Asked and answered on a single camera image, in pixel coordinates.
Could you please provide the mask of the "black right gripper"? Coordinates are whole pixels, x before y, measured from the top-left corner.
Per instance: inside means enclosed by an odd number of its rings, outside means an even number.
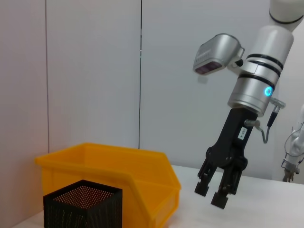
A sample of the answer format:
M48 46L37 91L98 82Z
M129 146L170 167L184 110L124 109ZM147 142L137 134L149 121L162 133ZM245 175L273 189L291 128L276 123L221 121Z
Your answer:
M245 108L232 108L216 143L209 147L206 159L198 173L199 182L195 193L205 197L209 183L217 169L224 169L218 191L211 204L224 209L228 201L227 195L235 195L242 171L247 166L244 156L245 146L250 137L252 127L245 126L246 120L257 119L257 114Z

